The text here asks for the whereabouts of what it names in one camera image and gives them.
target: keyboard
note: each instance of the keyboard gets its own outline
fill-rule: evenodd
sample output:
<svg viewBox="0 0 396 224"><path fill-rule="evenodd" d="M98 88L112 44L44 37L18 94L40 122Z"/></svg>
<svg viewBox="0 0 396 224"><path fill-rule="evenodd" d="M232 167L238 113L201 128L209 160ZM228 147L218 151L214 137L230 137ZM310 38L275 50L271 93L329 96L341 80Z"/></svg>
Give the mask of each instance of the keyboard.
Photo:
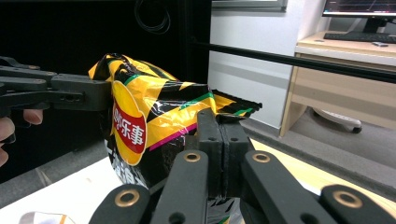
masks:
<svg viewBox="0 0 396 224"><path fill-rule="evenodd" d="M358 41L358 42L382 42L388 44L396 44L396 35L389 34L369 34L349 32L346 34L331 34L326 33L323 39Z"/></svg>

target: metal rod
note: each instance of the metal rod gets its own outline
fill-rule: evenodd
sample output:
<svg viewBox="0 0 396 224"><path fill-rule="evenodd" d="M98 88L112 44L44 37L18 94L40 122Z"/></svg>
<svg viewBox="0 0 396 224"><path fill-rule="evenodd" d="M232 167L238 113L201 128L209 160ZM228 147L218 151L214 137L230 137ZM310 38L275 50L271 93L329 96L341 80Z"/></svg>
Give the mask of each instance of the metal rod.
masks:
<svg viewBox="0 0 396 224"><path fill-rule="evenodd" d="M212 51L248 57L252 59L259 59L273 63L283 63L293 66L315 69L324 72L336 73L350 77L361 77L376 81L383 81L388 83L396 83L396 73L386 70L379 70L373 68L361 68L358 66L340 64L340 63L327 63L316 60L302 59L292 56L281 54L274 54L268 52L261 52L257 50L238 49L226 47L221 45L206 44L200 42L191 43L196 48L208 49Z"/></svg>

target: chip bag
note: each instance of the chip bag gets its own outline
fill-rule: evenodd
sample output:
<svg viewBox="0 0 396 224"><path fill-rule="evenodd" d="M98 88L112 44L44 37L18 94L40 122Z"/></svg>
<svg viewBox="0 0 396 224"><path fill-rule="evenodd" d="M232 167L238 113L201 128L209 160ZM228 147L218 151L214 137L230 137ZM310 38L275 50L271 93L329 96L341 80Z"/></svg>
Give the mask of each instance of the chip bag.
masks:
<svg viewBox="0 0 396 224"><path fill-rule="evenodd" d="M103 126L108 130L106 146L115 172L123 183L148 189L168 177L173 160L184 148L184 137L196 132L200 110L211 108L215 115L246 118L262 107L212 91L206 84L179 81L151 63L115 53L105 55L89 75L112 82L111 120ZM233 202L211 204L226 204L224 214L215 215L219 218L212 222L219 223L227 219L225 211Z"/></svg>

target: finger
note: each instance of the finger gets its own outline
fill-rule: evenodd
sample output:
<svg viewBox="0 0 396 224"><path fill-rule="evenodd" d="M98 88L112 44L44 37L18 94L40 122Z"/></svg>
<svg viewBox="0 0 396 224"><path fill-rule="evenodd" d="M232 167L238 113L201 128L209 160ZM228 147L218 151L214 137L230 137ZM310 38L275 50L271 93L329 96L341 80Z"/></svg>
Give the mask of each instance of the finger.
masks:
<svg viewBox="0 0 396 224"><path fill-rule="evenodd" d="M11 119L0 118L0 141L8 138L15 132L15 126Z"/></svg>
<svg viewBox="0 0 396 224"><path fill-rule="evenodd" d="M8 154L2 148L0 148L0 166L4 165L7 160Z"/></svg>
<svg viewBox="0 0 396 224"><path fill-rule="evenodd" d="M40 124L43 122L43 110L25 109L23 110L23 118L32 124Z"/></svg>

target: computer monitor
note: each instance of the computer monitor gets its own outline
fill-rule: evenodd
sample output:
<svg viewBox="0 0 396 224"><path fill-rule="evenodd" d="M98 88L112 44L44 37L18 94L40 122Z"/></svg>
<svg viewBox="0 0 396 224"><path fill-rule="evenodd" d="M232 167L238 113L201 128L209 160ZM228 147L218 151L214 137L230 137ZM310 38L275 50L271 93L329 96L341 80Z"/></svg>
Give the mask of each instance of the computer monitor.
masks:
<svg viewBox="0 0 396 224"><path fill-rule="evenodd" d="M326 0L324 17L367 18L364 33L376 33L388 20L396 19L395 0Z"/></svg>

